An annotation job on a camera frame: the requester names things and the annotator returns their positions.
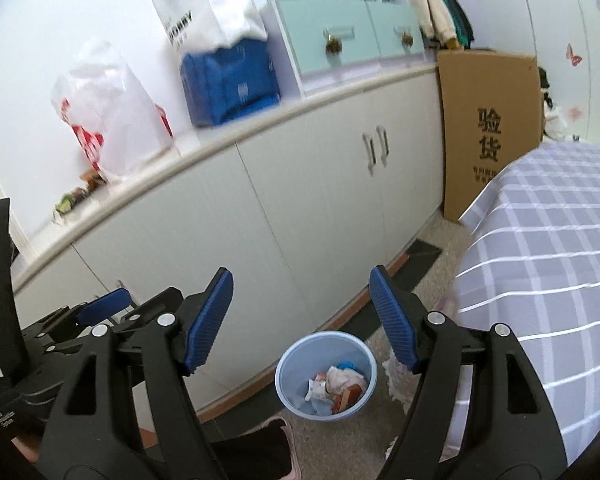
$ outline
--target slipper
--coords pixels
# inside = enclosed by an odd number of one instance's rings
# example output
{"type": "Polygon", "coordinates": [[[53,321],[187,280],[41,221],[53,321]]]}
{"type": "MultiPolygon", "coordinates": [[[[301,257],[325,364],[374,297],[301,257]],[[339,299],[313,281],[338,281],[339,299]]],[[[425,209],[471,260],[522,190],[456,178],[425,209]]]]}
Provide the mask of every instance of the slipper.
{"type": "Polygon", "coordinates": [[[260,428],[266,428],[270,424],[278,424],[280,426],[280,429],[285,433],[286,441],[289,444],[289,451],[291,453],[291,472],[280,480],[301,480],[302,473],[298,463],[298,456],[296,455],[296,443],[294,441],[294,432],[291,429],[291,424],[281,416],[273,416],[269,420],[263,422],[260,428]]]}

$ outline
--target checkered bed sheet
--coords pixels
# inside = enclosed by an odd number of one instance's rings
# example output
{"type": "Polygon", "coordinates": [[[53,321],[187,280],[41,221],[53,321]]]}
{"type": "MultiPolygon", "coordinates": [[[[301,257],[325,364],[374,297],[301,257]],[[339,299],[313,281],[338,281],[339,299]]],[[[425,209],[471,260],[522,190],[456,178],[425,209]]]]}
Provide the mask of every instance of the checkered bed sheet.
{"type": "MultiPolygon", "coordinates": [[[[454,282],[458,324],[508,324],[554,407],[569,462],[600,430],[600,147],[545,143],[462,217],[473,243],[454,282]]],[[[470,392],[463,369],[449,444],[470,392]]]]}

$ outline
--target blue trash can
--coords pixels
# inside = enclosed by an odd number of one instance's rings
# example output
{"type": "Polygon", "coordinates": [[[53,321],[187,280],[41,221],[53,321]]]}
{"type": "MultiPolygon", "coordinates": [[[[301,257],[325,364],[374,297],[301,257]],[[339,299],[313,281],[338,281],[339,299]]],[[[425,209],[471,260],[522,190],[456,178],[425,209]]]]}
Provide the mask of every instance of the blue trash can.
{"type": "Polygon", "coordinates": [[[345,332],[316,332],[294,343],[281,357],[276,369],[276,391],[286,408],[307,420],[332,422],[347,418],[371,398],[378,382],[378,365],[371,350],[355,336],[345,332]],[[304,400],[309,380],[338,363],[349,361],[364,375],[368,389],[348,410],[336,415],[317,415],[311,402],[304,400]]]}

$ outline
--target blue bag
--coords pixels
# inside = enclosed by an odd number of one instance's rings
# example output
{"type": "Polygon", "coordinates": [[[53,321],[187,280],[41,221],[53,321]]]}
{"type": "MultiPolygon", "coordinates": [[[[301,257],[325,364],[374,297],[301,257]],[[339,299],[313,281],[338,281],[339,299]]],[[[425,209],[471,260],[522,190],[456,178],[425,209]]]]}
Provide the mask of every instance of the blue bag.
{"type": "Polygon", "coordinates": [[[216,126],[280,102],[265,41],[185,54],[180,76],[194,126],[216,126]]]}

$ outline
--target cardboard box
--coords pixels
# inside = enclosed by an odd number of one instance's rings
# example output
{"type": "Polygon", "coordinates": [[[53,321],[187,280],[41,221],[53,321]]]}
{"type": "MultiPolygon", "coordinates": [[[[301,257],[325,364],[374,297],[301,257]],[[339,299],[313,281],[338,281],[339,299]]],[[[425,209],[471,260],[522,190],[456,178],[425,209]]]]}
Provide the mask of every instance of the cardboard box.
{"type": "Polygon", "coordinates": [[[534,57],[484,50],[438,54],[445,115],[445,208],[458,221],[507,164],[542,139],[534,57]]]}

